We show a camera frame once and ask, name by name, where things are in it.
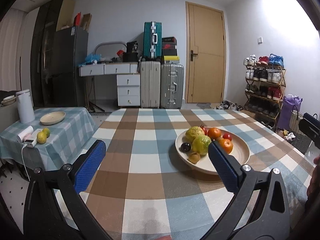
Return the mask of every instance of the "yellow-green fruit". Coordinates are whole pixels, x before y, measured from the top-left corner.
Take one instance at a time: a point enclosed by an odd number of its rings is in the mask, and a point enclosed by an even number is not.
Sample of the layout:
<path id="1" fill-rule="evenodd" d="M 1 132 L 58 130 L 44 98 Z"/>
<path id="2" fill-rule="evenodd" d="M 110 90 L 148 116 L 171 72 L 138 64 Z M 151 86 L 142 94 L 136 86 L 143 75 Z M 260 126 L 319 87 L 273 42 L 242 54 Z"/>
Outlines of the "yellow-green fruit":
<path id="1" fill-rule="evenodd" d="M 198 135 L 204 135 L 204 131 L 199 126 L 190 127 L 189 130 L 186 131 L 186 138 L 190 143 L 192 143 Z"/>
<path id="2" fill-rule="evenodd" d="M 43 128 L 42 131 L 47 135 L 47 138 L 50 136 L 49 128 Z"/>
<path id="3" fill-rule="evenodd" d="M 47 141 L 47 135 L 45 132 L 38 132 L 37 134 L 37 141 L 40 144 L 43 144 Z"/>
<path id="4" fill-rule="evenodd" d="M 211 139 L 206 135 L 198 135 L 192 143 L 192 151 L 204 156 L 208 153 L 208 147 L 211 143 Z"/>

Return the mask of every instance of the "woven basket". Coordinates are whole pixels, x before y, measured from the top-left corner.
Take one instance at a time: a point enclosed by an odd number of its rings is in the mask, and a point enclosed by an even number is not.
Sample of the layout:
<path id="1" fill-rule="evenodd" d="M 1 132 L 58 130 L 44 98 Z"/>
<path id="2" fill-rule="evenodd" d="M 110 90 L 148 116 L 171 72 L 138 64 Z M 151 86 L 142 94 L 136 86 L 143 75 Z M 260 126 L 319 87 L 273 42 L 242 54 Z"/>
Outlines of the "woven basket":
<path id="1" fill-rule="evenodd" d="M 297 148 L 302 154 L 308 150 L 311 139 L 299 130 L 299 122 L 303 119 L 303 114 L 297 110 L 292 110 L 292 115 L 289 123 L 290 131 L 295 135 L 295 139 L 290 142 L 292 146 Z"/>

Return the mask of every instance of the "wooden door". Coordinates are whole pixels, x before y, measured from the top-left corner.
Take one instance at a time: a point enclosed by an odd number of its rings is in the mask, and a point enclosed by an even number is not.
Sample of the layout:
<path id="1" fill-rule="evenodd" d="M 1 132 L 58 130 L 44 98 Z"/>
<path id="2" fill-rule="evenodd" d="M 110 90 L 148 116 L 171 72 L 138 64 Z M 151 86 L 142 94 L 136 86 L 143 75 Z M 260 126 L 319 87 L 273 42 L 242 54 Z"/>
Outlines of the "wooden door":
<path id="1" fill-rule="evenodd" d="M 220 103 L 225 79 L 222 12 L 194 4 L 188 4 L 188 9 L 190 40 L 187 102 Z"/>

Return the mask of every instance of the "beige plate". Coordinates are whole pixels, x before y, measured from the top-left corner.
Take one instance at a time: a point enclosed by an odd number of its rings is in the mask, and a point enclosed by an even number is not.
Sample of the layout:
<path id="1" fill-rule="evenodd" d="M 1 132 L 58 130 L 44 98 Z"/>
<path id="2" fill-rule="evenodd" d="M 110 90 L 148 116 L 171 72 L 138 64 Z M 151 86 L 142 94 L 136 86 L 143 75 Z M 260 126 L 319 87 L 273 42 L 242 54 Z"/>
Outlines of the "beige plate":
<path id="1" fill-rule="evenodd" d="M 184 142 L 188 142 L 186 140 L 185 133 L 186 132 L 181 133 L 176 138 L 176 143 L 175 143 L 178 155 L 181 157 L 181 159 L 187 165 L 189 165 L 191 168 L 193 168 L 195 170 L 198 170 L 198 171 L 201 171 L 201 172 L 204 172 L 207 174 L 218 175 L 218 173 L 217 173 L 215 167 L 212 165 L 208 155 L 201 157 L 201 159 L 196 164 L 193 164 L 187 160 L 188 155 L 186 153 L 183 153 L 182 151 L 180 151 L 181 144 Z M 221 133 L 222 133 L 221 136 L 223 136 L 225 133 L 229 133 L 232 137 L 233 149 L 232 149 L 232 152 L 230 153 L 230 155 L 233 155 L 241 165 L 246 164 L 246 162 L 249 160 L 249 157 L 250 157 L 249 147 L 246 144 L 246 142 L 244 140 L 242 140 L 239 136 L 237 136 L 231 132 L 221 130 Z"/>
<path id="2" fill-rule="evenodd" d="M 16 101 L 16 97 L 13 96 L 13 98 L 10 98 L 10 99 L 7 99 L 7 100 L 3 100 L 1 102 L 1 104 L 3 104 L 4 106 L 8 106 L 8 105 L 13 104 L 15 101 Z"/>
<path id="3" fill-rule="evenodd" d="M 44 125 L 52 125 L 61 122 L 66 116 L 63 111 L 52 112 L 41 117 L 40 122 Z"/>

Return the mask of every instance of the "checkered tablecloth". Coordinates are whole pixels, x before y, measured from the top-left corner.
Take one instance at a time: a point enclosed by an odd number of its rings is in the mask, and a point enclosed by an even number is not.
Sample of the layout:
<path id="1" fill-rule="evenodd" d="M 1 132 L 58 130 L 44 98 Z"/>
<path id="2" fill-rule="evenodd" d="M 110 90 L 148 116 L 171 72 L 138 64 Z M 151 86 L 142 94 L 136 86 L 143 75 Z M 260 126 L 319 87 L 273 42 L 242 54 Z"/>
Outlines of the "checkered tablecloth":
<path id="1" fill-rule="evenodd" d="M 64 111 L 66 117 L 62 122 L 44 126 L 40 118 L 54 111 Z M 44 144 L 35 148 L 24 148 L 25 165 L 31 169 L 42 167 L 47 171 L 60 169 L 65 163 L 73 163 L 79 156 L 84 144 L 97 130 L 97 125 L 89 112 L 83 107 L 42 108 L 35 111 L 36 119 L 22 124 L 20 121 L 0 133 L 0 158 L 13 159 L 23 164 L 21 157 L 22 144 L 17 141 L 17 135 L 29 125 L 34 130 L 48 127 L 50 136 Z"/>
<path id="2" fill-rule="evenodd" d="M 304 211 L 313 165 L 280 136 L 244 113 L 224 110 L 121 109 L 87 143 L 105 141 L 106 157 L 80 195 L 114 239 L 200 239 L 233 197 L 218 176 L 191 170 L 178 156 L 176 137 L 201 124 L 235 133 L 249 146 L 256 171 L 280 169 L 291 226 Z M 253 194 L 238 227 L 252 211 Z M 65 208 L 63 213 L 73 223 Z"/>

